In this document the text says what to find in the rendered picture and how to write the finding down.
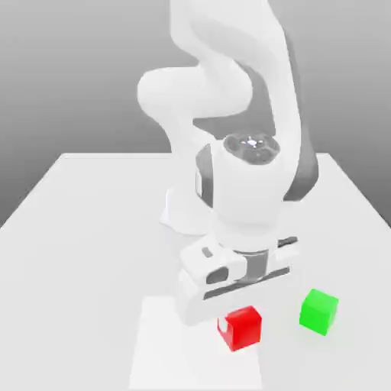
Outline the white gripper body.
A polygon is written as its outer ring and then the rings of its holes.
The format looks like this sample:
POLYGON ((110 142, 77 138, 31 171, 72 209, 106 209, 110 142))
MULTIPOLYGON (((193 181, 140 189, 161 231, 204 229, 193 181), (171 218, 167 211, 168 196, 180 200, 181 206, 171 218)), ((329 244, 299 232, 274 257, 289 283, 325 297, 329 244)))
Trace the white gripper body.
POLYGON ((289 275, 298 252, 278 252, 276 266, 259 277, 232 279, 231 269, 223 266, 210 272, 204 281, 198 281, 185 269, 178 275, 176 307, 182 321, 196 325, 210 318, 228 314, 249 305, 266 301, 271 283, 289 275))

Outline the small red cube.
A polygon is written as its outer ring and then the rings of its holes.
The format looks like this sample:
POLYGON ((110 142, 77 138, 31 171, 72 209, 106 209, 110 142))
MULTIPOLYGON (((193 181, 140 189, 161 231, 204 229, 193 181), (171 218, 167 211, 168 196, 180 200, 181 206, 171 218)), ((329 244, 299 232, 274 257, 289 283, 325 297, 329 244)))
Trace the small red cube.
POLYGON ((222 317, 228 322, 228 331, 221 332, 218 325, 217 328, 230 351, 235 352, 260 342, 262 317, 252 305, 222 317))

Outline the small green cube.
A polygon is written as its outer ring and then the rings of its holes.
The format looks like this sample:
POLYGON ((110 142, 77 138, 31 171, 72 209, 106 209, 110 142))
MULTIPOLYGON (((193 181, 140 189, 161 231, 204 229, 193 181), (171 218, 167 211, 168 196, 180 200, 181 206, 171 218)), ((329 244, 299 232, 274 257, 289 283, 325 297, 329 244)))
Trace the small green cube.
POLYGON ((299 324, 325 336, 334 322, 339 299, 311 289, 302 302, 299 324))

